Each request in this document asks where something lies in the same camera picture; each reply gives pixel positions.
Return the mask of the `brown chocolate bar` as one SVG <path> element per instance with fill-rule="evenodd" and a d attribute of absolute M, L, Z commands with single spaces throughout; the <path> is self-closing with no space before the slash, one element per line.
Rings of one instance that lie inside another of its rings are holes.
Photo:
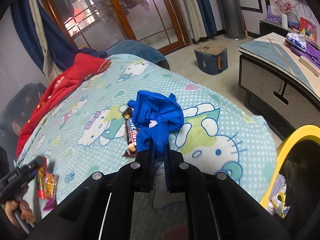
<path fill-rule="evenodd" d="M 125 121 L 125 134 L 127 140 L 127 149 L 124 153 L 124 157 L 135 157 L 137 155 L 137 134 L 138 129 L 132 122 L 132 109 L 127 107 L 123 113 L 123 118 Z"/>

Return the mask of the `blue plastic bag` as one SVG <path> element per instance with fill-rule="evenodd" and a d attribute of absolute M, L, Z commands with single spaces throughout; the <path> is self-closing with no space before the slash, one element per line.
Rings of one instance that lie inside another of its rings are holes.
<path fill-rule="evenodd" d="M 169 143 L 169 134 L 182 128 L 184 116 L 176 96 L 164 96 L 147 90 L 139 90 L 136 100 L 127 105 L 133 109 L 132 122 L 139 129 L 137 134 L 137 151 L 148 150 L 150 141 L 155 146 L 158 160 L 164 157 L 164 148 Z"/>

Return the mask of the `orange snack packet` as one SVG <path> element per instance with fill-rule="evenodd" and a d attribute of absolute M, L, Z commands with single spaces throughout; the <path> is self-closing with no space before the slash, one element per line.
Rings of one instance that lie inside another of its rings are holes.
<path fill-rule="evenodd" d="M 40 163 L 36 170 L 37 196 L 44 204 L 43 212 L 52 211 L 56 207 L 56 191 L 58 176 L 47 170 L 47 158 L 38 156 L 36 160 Z"/>

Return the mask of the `yellow rimmed trash bin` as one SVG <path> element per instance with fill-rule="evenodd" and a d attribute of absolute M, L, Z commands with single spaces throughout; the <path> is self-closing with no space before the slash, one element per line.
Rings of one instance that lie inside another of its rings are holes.
<path fill-rule="evenodd" d="M 319 236 L 319 127 L 305 125 L 295 130 L 277 148 L 277 162 L 270 185 L 260 204 L 267 208 L 277 175 L 286 179 L 288 215 L 280 222 L 292 239 Z"/>

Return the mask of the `hello kitty bed sheet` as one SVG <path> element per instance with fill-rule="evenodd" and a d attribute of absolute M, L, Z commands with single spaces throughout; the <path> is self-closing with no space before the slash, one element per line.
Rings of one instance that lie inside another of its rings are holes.
<path fill-rule="evenodd" d="M 54 162 L 56 199 L 90 174 L 118 171 L 153 142 L 202 172 L 226 172 L 255 200 L 267 192 L 276 147 L 265 119 L 217 92 L 136 55 L 80 53 L 48 86 L 24 125 L 17 165 Z"/>

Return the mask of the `blue fabric stool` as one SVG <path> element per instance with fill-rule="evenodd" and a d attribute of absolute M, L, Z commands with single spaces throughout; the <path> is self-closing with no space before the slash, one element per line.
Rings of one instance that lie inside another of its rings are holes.
<path fill-rule="evenodd" d="M 197 45 L 194 53 L 201 71 L 217 75 L 228 68 L 227 46 L 224 43 L 207 41 Z"/>

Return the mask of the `red blanket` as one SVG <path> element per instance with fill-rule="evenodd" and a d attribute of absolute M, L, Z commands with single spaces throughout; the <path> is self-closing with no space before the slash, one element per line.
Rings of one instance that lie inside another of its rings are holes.
<path fill-rule="evenodd" d="M 111 60 L 109 59 L 102 59 L 84 53 L 76 54 L 73 65 L 50 83 L 34 108 L 31 117 L 23 126 L 17 143 L 16 156 L 19 157 L 21 155 L 25 143 L 48 112 L 74 92 L 84 81 L 106 71 L 110 65 Z"/>

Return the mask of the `marble top coffee table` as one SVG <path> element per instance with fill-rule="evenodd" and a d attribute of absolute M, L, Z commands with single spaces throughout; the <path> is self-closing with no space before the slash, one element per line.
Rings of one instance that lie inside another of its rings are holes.
<path fill-rule="evenodd" d="M 304 125 L 319 126 L 319 77 L 289 47 L 269 33 L 239 46 L 239 86 L 244 106 L 265 118 L 285 139 Z"/>

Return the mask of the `blue beige left curtain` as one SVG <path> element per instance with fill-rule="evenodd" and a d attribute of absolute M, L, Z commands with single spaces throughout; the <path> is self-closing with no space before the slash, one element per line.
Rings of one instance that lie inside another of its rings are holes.
<path fill-rule="evenodd" d="M 107 57 L 105 51 L 73 46 L 51 20 L 42 0 L 13 0 L 10 12 L 25 50 L 49 82 L 73 65 L 78 53 Z"/>

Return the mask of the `wooden glass sliding door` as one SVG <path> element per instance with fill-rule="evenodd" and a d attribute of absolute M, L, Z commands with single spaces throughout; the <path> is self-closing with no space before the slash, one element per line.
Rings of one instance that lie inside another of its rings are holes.
<path fill-rule="evenodd" d="M 176 0 L 43 0 L 48 15 L 76 48 L 104 50 L 123 40 L 167 55 L 189 44 Z"/>

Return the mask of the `blue beige right curtain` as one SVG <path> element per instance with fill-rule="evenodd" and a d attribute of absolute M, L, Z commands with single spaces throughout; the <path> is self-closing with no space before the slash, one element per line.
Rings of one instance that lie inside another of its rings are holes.
<path fill-rule="evenodd" d="M 217 16 L 217 0 L 176 0 L 182 14 L 188 36 L 199 42 L 205 38 L 216 36 L 222 29 Z"/>

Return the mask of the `black tv cabinet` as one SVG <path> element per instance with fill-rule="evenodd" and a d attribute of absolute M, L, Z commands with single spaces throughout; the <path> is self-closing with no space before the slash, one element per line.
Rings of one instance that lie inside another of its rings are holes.
<path fill-rule="evenodd" d="M 286 37 L 287 33 L 291 32 L 292 30 L 288 28 L 284 28 L 280 24 L 276 24 L 268 20 L 260 20 L 259 31 L 260 31 L 260 36 L 264 36 L 270 33 L 276 33 L 282 37 Z"/>

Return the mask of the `white power strip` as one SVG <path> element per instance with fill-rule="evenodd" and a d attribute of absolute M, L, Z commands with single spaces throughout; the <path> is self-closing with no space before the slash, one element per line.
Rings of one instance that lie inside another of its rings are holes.
<path fill-rule="evenodd" d="M 301 64 L 303 64 L 312 74 L 314 74 L 316 77 L 320 77 L 320 69 L 312 63 L 309 59 L 307 59 L 305 56 L 300 56 L 299 61 Z"/>

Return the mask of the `white blue tissue pack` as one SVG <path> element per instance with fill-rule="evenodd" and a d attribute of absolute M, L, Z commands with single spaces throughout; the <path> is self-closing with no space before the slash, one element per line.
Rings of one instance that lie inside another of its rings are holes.
<path fill-rule="evenodd" d="M 286 35 L 286 41 L 301 51 L 306 51 L 306 41 L 297 33 L 288 32 Z"/>

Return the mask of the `white vase red flowers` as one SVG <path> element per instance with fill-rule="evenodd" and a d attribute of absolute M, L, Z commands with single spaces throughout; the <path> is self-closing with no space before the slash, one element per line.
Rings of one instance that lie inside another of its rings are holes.
<path fill-rule="evenodd" d="M 288 28 L 287 13 L 294 9 L 294 5 L 288 0 L 275 0 L 274 5 L 281 12 L 281 26 Z"/>

